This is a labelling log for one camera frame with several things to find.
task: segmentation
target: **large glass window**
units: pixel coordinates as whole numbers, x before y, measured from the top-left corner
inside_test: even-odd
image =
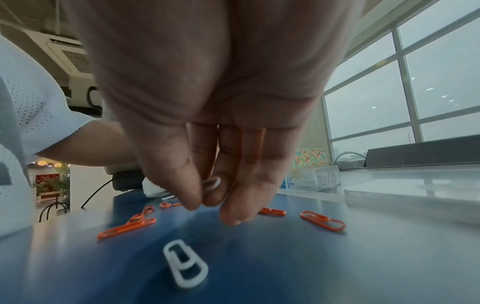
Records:
[[[333,142],[334,157],[343,152],[356,152],[367,155],[369,149],[398,146],[414,143],[414,132],[411,127],[387,132],[375,133]]]
[[[420,118],[480,105],[479,31],[477,19],[406,56]]]
[[[421,131],[425,141],[480,134],[480,113],[422,124]]]
[[[480,134],[480,0],[433,1],[333,73],[324,102],[334,158]]]
[[[332,138],[410,120],[397,61],[328,94],[325,99]]]
[[[390,33],[339,65],[326,84],[325,90],[355,76],[393,54],[395,54],[395,46]]]
[[[402,44],[408,47],[478,8],[479,0],[440,0],[400,26]]]

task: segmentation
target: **window pane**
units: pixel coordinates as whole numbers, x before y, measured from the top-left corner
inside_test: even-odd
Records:
[[[420,118],[480,105],[479,29],[477,19],[406,56]]]
[[[397,61],[325,99],[332,139],[410,121]]]
[[[403,47],[408,47],[478,8],[479,0],[438,1],[400,26]]]
[[[326,84],[325,90],[355,76],[393,54],[395,54],[395,46],[390,33],[339,65]]]
[[[421,125],[425,141],[480,134],[480,113]]]
[[[411,127],[407,127],[335,141],[333,142],[333,154],[335,158],[346,151],[357,152],[366,155],[369,149],[398,146],[414,142],[414,132]]]

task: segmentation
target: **blue surface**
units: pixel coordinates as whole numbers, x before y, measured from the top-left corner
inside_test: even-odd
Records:
[[[153,203],[156,224],[103,241],[97,234]],[[127,193],[0,239],[1,303],[478,303],[477,226],[377,213],[277,195],[284,218],[236,227],[216,209],[160,210]],[[336,234],[304,210],[347,224]],[[206,281],[176,287],[162,249],[182,239],[209,266]]]

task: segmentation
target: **colorful mosaic tile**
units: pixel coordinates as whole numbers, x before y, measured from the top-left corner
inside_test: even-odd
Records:
[[[308,167],[319,166],[327,163],[325,149],[323,148],[298,148],[292,166]]]

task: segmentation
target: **white shirt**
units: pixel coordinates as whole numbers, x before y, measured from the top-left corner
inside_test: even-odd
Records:
[[[0,36],[0,237],[34,222],[25,163],[92,120],[70,111],[50,74]]]

